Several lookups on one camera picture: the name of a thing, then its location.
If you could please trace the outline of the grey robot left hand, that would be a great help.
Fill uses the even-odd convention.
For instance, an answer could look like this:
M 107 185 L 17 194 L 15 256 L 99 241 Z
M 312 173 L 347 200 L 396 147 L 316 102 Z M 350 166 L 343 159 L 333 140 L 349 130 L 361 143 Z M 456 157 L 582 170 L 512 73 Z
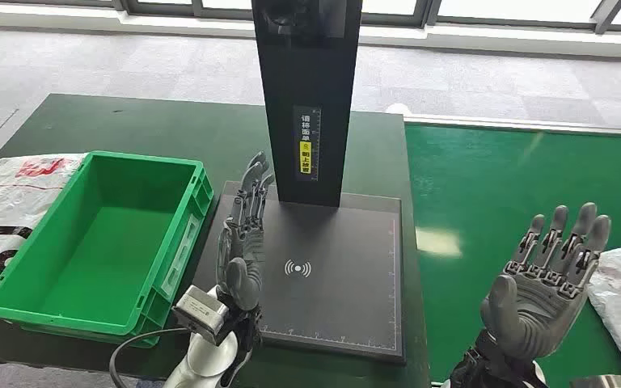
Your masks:
M 259 305 L 263 288 L 263 218 L 268 189 L 275 180 L 268 169 L 265 152 L 255 154 L 241 178 L 218 237 L 218 291 L 244 311 Z

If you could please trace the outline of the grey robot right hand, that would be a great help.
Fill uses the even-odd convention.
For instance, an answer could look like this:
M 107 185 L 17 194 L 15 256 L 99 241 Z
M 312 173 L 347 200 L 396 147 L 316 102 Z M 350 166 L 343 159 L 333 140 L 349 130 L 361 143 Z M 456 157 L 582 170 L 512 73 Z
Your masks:
M 587 202 L 570 230 L 567 221 L 565 205 L 555 208 L 549 223 L 535 215 L 481 302 L 484 327 L 506 355 L 534 360 L 552 354 L 586 303 L 611 219 Z

